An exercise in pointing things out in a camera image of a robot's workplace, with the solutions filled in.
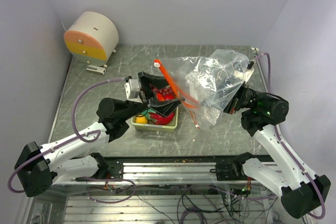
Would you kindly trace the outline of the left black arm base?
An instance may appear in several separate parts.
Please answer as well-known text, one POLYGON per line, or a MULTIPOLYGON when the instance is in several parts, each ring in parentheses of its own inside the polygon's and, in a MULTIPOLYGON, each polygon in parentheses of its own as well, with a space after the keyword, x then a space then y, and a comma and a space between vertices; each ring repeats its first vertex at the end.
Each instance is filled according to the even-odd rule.
POLYGON ((123 165, 120 161, 103 157, 100 153, 91 153, 91 157, 97 163, 98 170, 90 176, 94 179, 121 178, 123 175, 123 165))

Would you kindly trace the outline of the red yellow mango toy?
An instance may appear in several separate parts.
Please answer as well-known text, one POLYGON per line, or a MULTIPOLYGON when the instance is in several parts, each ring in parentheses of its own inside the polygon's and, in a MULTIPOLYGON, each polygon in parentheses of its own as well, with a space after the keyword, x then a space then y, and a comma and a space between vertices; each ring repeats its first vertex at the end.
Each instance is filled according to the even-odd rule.
POLYGON ((157 93, 156 96, 157 96, 157 99, 159 101, 166 101, 166 100, 174 100, 175 99, 175 96, 172 95, 172 94, 163 95, 163 94, 157 93))

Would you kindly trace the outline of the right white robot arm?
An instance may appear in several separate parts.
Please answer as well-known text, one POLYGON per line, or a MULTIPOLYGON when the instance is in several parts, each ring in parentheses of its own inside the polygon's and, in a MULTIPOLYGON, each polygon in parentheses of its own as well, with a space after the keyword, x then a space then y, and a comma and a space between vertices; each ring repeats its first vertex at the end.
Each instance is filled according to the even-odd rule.
POLYGON ((280 135, 277 125, 286 119, 288 101, 242 84, 224 112, 234 114, 241 109, 244 109, 241 116, 243 129, 267 151, 280 172, 246 152, 233 159, 232 175, 239 180, 249 177, 260 182, 280 198, 282 206, 293 218, 309 215, 323 219, 331 181, 326 175, 317 175, 280 135))

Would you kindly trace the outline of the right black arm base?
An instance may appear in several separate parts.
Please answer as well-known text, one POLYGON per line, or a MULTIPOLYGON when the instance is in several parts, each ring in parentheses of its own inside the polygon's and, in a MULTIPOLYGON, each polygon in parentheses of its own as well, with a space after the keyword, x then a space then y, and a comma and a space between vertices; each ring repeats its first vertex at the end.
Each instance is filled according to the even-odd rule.
POLYGON ((247 179, 247 176, 243 170, 243 164, 254 157, 249 152, 228 157, 217 163, 215 168, 210 169, 209 172, 216 175, 217 181, 244 180, 247 179))

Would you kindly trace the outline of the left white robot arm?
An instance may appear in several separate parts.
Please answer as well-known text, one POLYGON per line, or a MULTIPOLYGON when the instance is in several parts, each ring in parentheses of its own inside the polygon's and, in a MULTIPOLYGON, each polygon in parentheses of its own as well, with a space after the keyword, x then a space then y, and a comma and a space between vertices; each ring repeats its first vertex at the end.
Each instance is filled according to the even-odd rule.
POLYGON ((74 134, 55 142, 24 146, 11 174, 7 187, 10 191, 27 197, 35 197, 62 180, 80 178, 95 181, 107 175, 108 165, 100 154, 92 153, 84 158, 76 156, 98 145, 119 139, 128 129, 127 120, 143 112, 154 111, 168 117, 180 104, 180 98, 160 99, 153 88, 171 87, 177 93, 169 74, 155 76, 139 72, 138 77, 112 78, 95 83, 84 89, 75 100, 71 113, 74 134), (95 87, 115 82, 124 82, 126 100, 104 98, 96 112, 98 121, 79 131, 76 126, 76 108, 80 99, 95 87))

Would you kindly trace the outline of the clear orange zip bag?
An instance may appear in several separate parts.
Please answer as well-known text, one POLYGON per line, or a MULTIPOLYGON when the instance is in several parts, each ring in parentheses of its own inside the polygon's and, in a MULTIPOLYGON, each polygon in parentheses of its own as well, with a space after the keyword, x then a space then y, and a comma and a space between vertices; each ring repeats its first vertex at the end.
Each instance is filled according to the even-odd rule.
POLYGON ((217 124, 223 110, 245 83, 234 71, 246 70, 250 60, 234 50, 217 49, 209 57, 178 57, 154 61, 195 127, 208 129, 217 124))

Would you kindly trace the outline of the pink dragon fruit toy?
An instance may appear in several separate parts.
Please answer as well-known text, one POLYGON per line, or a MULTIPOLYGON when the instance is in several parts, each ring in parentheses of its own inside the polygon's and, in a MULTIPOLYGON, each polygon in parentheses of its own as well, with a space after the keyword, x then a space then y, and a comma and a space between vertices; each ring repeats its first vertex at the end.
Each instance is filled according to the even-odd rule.
POLYGON ((175 117, 175 112, 170 113, 168 116, 161 116, 152 110, 148 110, 142 113, 153 124, 156 125, 168 125, 175 117))

